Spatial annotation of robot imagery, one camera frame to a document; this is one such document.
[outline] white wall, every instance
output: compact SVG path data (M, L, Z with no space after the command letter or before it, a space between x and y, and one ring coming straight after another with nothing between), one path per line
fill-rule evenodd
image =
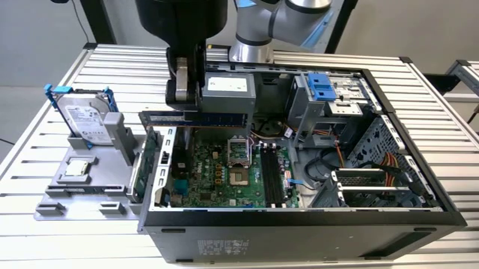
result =
M79 0L76 7L95 41ZM56 84L86 42L71 2L0 0L0 85Z
M359 0L336 53L408 56L423 72L479 59L478 0Z

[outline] blue drive bracket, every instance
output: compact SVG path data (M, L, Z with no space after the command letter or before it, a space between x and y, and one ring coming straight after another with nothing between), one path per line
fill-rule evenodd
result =
M54 93L55 93L55 94L67 94L67 93L70 93L70 92L72 91L72 87L68 87L68 86L58 86L54 91L52 91L52 88L54 88L52 84L47 84L47 85L44 86L44 91L46 91L47 98L48 98L48 100L50 100L51 103L52 103L52 107L54 107L54 108L59 111L59 113L60 113L60 116L62 116L62 118L63 118L63 121L66 122L66 124L67 124L67 126L68 126L68 129L70 129L70 132L71 132L71 136L72 136L72 137L76 137L75 132L74 132L74 129L72 129L72 127L71 127L70 124L68 124L66 115L63 114L63 112L62 112L62 110L60 110L60 108L59 108L58 101L56 101L56 99L55 99L55 97L54 97Z
M336 92L324 73L308 73L308 85L316 101L336 100Z
M104 93L104 94L107 95L107 97L108 97L110 111L111 111L111 112L119 112L118 102L115 101L112 89L108 88L108 87L106 87L106 88L103 89L103 93Z

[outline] green circuit board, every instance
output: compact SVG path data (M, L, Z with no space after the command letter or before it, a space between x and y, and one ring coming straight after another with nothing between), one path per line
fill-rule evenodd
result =
M286 161L290 162L286 149L278 151L278 158L283 164ZM262 179L260 148L252 148L248 169L228 168L227 161L227 144L196 145L188 192L182 197L182 207L259 208L267 206ZM290 164L287 166L284 169L292 173ZM283 186L284 172L280 175L278 181ZM298 196L294 189L292 196L284 204L287 207L298 207Z

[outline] white label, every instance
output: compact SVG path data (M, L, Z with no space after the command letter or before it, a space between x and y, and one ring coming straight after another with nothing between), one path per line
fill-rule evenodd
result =
M287 138L290 138L291 135L292 135L292 129L288 128L288 129L286 130L286 132L284 132L284 136L286 136Z
M100 113L91 106L67 105L67 113L82 137L91 143L111 143Z
M242 91L247 92L247 79L239 77L211 77L208 79L208 91Z

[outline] blue plastic latch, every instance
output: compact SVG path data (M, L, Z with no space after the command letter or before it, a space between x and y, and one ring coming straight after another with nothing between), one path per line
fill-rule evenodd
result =
M251 1L251 0L238 0L236 1L236 6L239 8L242 8L242 7L252 7L252 6L256 6L256 3L254 1Z
M324 73L310 73L308 85L315 94L316 101L336 100L336 92L332 89L330 78Z
M71 86L56 86L54 93L55 94L70 94L74 88Z
M188 195L188 180L186 179L175 180L174 188L178 194L183 196Z
M115 97L114 97L114 91L108 87L106 87L103 89L103 93L108 96L110 111L119 112L118 102L115 101Z

